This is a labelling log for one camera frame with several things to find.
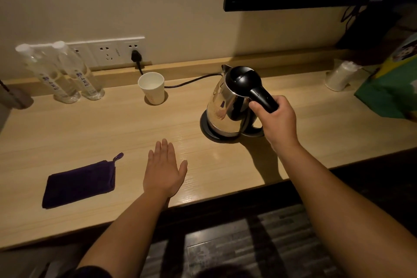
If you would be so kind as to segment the person's right hand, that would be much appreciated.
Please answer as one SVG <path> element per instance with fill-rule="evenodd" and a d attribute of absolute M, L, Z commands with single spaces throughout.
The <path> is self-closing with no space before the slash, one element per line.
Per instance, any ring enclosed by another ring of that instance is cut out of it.
<path fill-rule="evenodd" d="M 279 111 L 278 125 L 262 125 L 267 141 L 278 156 L 300 146 L 296 132 L 296 114 L 285 96 Z"/>

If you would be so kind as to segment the person's left hand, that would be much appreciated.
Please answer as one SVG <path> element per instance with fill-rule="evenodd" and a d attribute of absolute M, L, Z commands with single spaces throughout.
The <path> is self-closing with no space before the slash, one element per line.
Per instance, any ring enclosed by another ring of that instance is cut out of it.
<path fill-rule="evenodd" d="M 173 197 L 180 189 L 177 186 L 177 175 L 179 166 L 177 165 L 175 149 L 169 143 L 169 166 L 164 168 L 161 165 L 161 144 L 157 141 L 154 150 L 148 154 L 148 162 L 143 180 L 143 191 L 145 193 L 160 193 L 165 198 Z"/>

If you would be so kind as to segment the steel electric kettle black handle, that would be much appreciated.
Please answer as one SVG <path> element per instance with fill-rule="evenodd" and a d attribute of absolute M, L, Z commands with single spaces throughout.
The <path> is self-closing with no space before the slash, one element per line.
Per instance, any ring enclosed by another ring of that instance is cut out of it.
<path fill-rule="evenodd" d="M 210 127 L 227 137 L 243 132 L 252 111 L 250 101 L 258 102 L 270 113 L 278 109 L 255 70 L 247 66 L 222 65 L 222 78 L 206 107 Z"/>

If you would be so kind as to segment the person's left forearm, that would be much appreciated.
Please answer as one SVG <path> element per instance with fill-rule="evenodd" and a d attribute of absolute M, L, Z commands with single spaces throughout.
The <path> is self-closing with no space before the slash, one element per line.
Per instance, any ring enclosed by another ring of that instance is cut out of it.
<path fill-rule="evenodd" d="M 144 191 L 90 247 L 73 277 L 137 278 L 169 197 L 163 188 Z"/>

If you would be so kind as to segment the person's right forearm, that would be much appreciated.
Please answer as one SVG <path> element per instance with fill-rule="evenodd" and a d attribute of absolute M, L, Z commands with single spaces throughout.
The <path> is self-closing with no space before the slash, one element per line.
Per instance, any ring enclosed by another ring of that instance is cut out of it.
<path fill-rule="evenodd" d="M 271 143 L 323 245 L 350 278 L 417 278 L 417 238 L 299 143 Z"/>

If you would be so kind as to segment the black kettle base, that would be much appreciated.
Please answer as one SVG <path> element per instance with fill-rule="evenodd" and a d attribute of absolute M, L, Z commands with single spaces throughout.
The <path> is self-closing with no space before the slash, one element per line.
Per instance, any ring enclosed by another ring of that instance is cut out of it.
<path fill-rule="evenodd" d="M 204 134 L 206 138 L 209 140 L 216 142 L 216 143 L 237 143 L 239 139 L 243 137 L 249 138 L 261 138 L 264 137 L 264 132 L 262 127 L 254 127 L 254 121 L 257 119 L 257 116 L 253 113 L 253 111 L 249 112 L 249 123 L 246 129 L 234 135 L 232 137 L 227 137 L 225 135 L 217 133 L 214 129 L 210 127 L 210 123 L 207 118 L 207 112 L 204 110 L 200 117 L 200 129 L 201 132 Z"/>

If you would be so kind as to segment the dark purple folded cloth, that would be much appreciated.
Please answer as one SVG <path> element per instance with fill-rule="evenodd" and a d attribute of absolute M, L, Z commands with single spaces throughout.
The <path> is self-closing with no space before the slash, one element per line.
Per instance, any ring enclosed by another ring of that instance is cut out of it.
<path fill-rule="evenodd" d="M 119 153 L 111 161 L 103 160 L 50 175 L 43 195 L 42 208 L 60 207 L 114 191 L 116 161 L 123 156 L 123 153 Z"/>

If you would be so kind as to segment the clear plastic water bottle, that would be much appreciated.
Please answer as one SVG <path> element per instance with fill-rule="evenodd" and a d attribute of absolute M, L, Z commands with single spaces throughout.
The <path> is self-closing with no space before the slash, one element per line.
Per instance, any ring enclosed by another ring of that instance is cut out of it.
<path fill-rule="evenodd" d="M 75 50 L 63 41 L 54 42 L 52 47 L 58 52 L 58 60 L 63 70 L 76 84 L 83 97 L 91 101 L 104 97 L 103 86 Z"/>
<path fill-rule="evenodd" d="M 15 47 L 25 62 L 26 68 L 51 91 L 54 99 L 61 103 L 72 104 L 81 98 L 79 91 L 59 71 L 57 65 L 42 51 L 28 44 Z"/>

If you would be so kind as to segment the green yellow shopping bag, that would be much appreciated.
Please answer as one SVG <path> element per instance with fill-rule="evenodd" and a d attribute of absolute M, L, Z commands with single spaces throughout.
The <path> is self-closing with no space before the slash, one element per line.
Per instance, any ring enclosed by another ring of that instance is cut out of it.
<path fill-rule="evenodd" d="M 417 122 L 417 32 L 363 82 L 354 96 L 381 117 Z"/>

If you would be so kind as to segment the grey object at table edge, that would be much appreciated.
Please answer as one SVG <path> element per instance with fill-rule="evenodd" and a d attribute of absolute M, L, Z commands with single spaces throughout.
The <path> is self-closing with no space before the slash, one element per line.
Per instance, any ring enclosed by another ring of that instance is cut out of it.
<path fill-rule="evenodd" d="M 2 80 L 0 80 L 0 86 L 8 94 L 11 101 L 13 101 L 13 108 L 23 110 L 31 107 L 34 104 L 33 98 L 26 92 L 20 89 L 8 87 L 3 83 Z"/>

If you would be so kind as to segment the white wall socket panel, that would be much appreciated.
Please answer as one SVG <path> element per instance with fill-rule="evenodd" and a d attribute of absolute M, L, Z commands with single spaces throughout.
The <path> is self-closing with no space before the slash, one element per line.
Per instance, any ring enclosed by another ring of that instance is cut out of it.
<path fill-rule="evenodd" d="M 133 64 L 131 59 L 133 50 L 137 50 L 141 54 L 143 65 L 152 65 L 144 36 L 66 42 L 66 44 L 91 69 L 131 66 Z"/>

